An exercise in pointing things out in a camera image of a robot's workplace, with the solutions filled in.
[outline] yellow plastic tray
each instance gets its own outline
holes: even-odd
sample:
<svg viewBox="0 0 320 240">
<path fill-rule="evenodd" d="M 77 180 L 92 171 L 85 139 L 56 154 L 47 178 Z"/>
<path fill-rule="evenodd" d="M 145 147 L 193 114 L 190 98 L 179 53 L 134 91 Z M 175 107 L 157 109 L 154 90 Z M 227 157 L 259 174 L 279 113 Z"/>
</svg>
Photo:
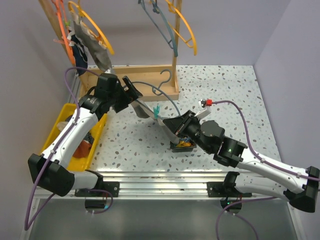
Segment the yellow plastic tray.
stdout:
<svg viewBox="0 0 320 240">
<path fill-rule="evenodd" d="M 54 126 L 49 134 L 49 137 L 46 139 L 45 144 L 41 150 L 43 152 L 47 147 L 49 147 L 50 144 L 54 142 L 54 140 L 58 137 L 60 134 L 59 129 L 57 128 L 57 124 L 59 122 L 64 122 L 67 117 L 70 115 L 74 114 L 74 111 L 76 109 L 75 104 L 71 103 L 66 103 L 57 120 L 54 123 Z M 87 157 L 82 157 L 82 158 L 75 158 L 72 157 L 70 160 L 70 163 L 67 167 L 69 171 L 74 171 L 74 172 L 83 172 L 84 170 L 88 169 L 90 167 L 90 163 L 92 161 L 92 158 L 94 156 L 95 149 L 97 147 L 100 135 L 102 133 L 102 130 L 104 129 L 104 126 L 106 125 L 107 121 L 107 114 L 104 114 L 103 117 L 100 119 L 100 121 L 91 129 L 90 133 L 92 137 L 94 138 L 92 148 L 89 152 L 89 155 Z"/>
</svg>

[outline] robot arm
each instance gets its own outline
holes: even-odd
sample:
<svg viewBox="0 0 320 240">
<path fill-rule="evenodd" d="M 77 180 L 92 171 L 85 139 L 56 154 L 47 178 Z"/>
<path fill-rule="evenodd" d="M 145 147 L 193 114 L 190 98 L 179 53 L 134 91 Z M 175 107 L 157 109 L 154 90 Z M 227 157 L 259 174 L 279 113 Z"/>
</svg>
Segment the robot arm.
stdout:
<svg viewBox="0 0 320 240">
<path fill-rule="evenodd" d="M 302 178 L 319 178 L 320 170 L 311 166 L 307 169 L 290 166 L 258 153 L 257 159 L 248 147 L 237 140 L 225 136 L 225 129 L 214 120 L 200 124 L 200 119 L 207 116 L 210 100 L 201 100 L 203 107 L 198 113 L 187 111 L 185 114 L 167 118 L 163 123 L 179 138 L 189 137 L 207 154 L 214 154 L 213 159 L 227 167 L 237 167 L 261 175 L 249 177 L 243 173 L 229 172 L 223 182 L 225 193 L 258 193 L 288 201 L 293 207 L 305 212 L 315 211 L 319 182 Z M 296 173 L 290 174 L 276 167 Z"/>
<path fill-rule="evenodd" d="M 87 93 L 80 99 L 79 110 L 74 112 L 56 140 L 41 155 L 32 154 L 28 159 L 33 182 L 36 181 L 45 162 L 50 159 L 38 186 L 61 197 L 75 189 L 103 190 L 103 178 L 97 172 L 89 170 L 69 172 L 66 168 L 87 132 L 110 108 L 118 113 L 142 97 L 127 77 L 123 78 L 125 86 L 122 87 L 116 75 L 102 73 L 100 76 L 94 88 L 94 94 Z"/>
</svg>

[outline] speckled table surface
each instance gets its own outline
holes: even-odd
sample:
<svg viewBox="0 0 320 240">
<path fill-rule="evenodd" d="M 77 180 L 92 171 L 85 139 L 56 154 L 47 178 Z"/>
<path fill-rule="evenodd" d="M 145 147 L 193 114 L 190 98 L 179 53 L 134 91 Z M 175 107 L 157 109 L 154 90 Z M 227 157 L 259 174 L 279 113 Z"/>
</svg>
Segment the speckled table surface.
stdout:
<svg viewBox="0 0 320 240">
<path fill-rule="evenodd" d="M 180 95 L 175 102 L 181 114 L 187 110 L 198 112 L 200 99 L 232 100 L 242 108 L 254 149 L 280 161 L 252 66 L 179 65 L 177 77 Z M 177 115 L 170 101 L 147 104 L 150 107 L 159 104 L 163 117 Z M 233 105 L 213 105 L 212 113 L 205 120 L 215 120 L 225 128 L 226 136 L 247 143 L 242 119 Z M 131 106 L 117 114 L 110 111 L 91 169 L 118 172 L 230 171 L 199 147 L 182 153 L 173 153 L 169 147 L 169 140 L 158 123 L 150 118 L 138 118 Z"/>
</svg>

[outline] gray fabric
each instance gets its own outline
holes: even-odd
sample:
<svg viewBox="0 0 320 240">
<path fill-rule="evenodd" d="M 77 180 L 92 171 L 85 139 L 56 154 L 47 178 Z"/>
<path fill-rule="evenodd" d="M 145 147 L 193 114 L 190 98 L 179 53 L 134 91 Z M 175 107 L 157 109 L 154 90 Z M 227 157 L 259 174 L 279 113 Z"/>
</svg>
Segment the gray fabric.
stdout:
<svg viewBox="0 0 320 240">
<path fill-rule="evenodd" d="M 174 143 L 174 144 L 179 144 L 179 138 L 173 134 L 169 128 L 163 123 L 163 117 L 161 117 L 160 115 L 158 115 L 157 118 L 155 118 L 155 114 L 154 112 L 150 109 L 150 107 L 143 102 L 140 99 L 137 99 L 135 101 L 133 101 L 131 103 L 136 115 L 139 118 L 143 118 L 143 119 L 147 119 L 147 118 L 152 118 L 153 120 L 155 120 L 156 122 L 158 122 L 158 124 L 160 125 L 161 129 L 165 132 L 166 136 L 169 138 L 169 140 Z"/>
<path fill-rule="evenodd" d="M 135 111 L 138 118 L 147 119 L 150 117 L 136 101 L 133 101 L 131 103 L 131 106 L 133 107 L 133 110 Z"/>
<path fill-rule="evenodd" d="M 88 131 L 87 134 L 84 136 L 83 140 L 87 141 L 91 145 L 94 144 L 94 137 L 91 135 L 91 133 Z"/>
<path fill-rule="evenodd" d="M 92 56 L 97 67 L 106 72 L 112 72 L 112 64 L 108 55 L 108 50 L 100 45 L 94 36 L 88 33 L 88 28 L 85 27 L 81 20 L 79 20 L 79 16 L 73 12 L 70 12 L 72 20 L 74 32 L 77 38 L 81 39 L 83 45 L 85 45 L 90 55 Z"/>
</svg>

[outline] wooden stand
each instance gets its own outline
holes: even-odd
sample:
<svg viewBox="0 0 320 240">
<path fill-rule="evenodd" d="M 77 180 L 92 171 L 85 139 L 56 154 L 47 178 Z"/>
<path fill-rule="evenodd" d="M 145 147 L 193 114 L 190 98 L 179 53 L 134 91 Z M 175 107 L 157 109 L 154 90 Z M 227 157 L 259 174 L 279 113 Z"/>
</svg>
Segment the wooden stand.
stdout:
<svg viewBox="0 0 320 240">
<path fill-rule="evenodd" d="M 89 68 L 91 71 L 101 74 L 101 71 L 98 68 Z M 171 65 L 150 65 L 150 66 L 118 66 L 115 67 L 115 73 L 118 78 L 122 82 L 122 77 L 128 76 L 131 82 L 141 81 L 146 82 L 156 87 L 163 81 L 167 80 L 170 76 L 169 72 L 165 71 L 162 74 L 160 72 L 162 70 L 169 69 L 170 71 L 173 70 Z M 82 86 L 79 92 L 79 97 L 82 97 L 87 93 L 87 90 L 91 87 L 97 85 L 98 77 L 90 72 L 86 72 L 80 77 L 82 82 Z M 161 90 L 164 91 L 169 97 L 173 100 L 178 100 L 179 98 L 179 89 L 178 83 L 174 82 L 172 86 L 173 76 L 169 82 L 164 83 L 161 86 Z M 142 100 L 145 102 L 152 102 L 152 101 L 167 101 L 168 99 L 162 94 L 160 96 L 155 95 L 152 92 L 152 88 L 145 84 L 135 84 L 134 85 L 142 94 Z"/>
<path fill-rule="evenodd" d="M 57 16 L 51 6 L 50 0 L 38 0 L 42 6 L 43 11 L 45 12 L 53 30 L 55 31 L 58 39 L 61 39 L 61 30 L 59 24 L 57 24 L 58 19 Z M 176 8 L 181 11 L 182 0 L 176 1 Z M 180 17 L 175 15 L 175 29 L 177 32 L 180 31 Z M 179 36 L 175 33 L 174 40 L 176 45 L 178 46 Z M 168 96 L 170 96 L 173 100 L 179 99 L 179 86 L 177 80 L 177 58 L 173 55 L 172 64 L 171 65 L 150 65 L 150 66 L 121 66 L 115 67 L 115 73 L 118 78 L 121 80 L 122 77 L 128 76 L 129 79 L 134 81 L 142 81 L 149 84 L 152 84 L 156 87 L 159 84 L 169 78 L 168 72 L 163 72 L 160 74 L 162 70 L 169 69 L 172 72 L 171 80 L 167 83 L 164 83 L 161 86 L 161 90 L 164 91 Z M 98 68 L 90 68 L 90 70 L 96 72 L 97 74 L 101 74 L 102 71 Z M 79 97 L 82 97 L 88 89 L 95 86 L 97 84 L 97 76 L 86 72 L 82 76 L 80 76 L 81 81 L 81 89 L 79 93 Z M 144 84 L 136 84 L 135 87 L 143 94 L 143 100 L 146 102 L 152 101 L 167 101 L 168 99 L 162 94 L 160 96 L 155 95 L 152 92 L 152 88 L 150 86 Z"/>
</svg>

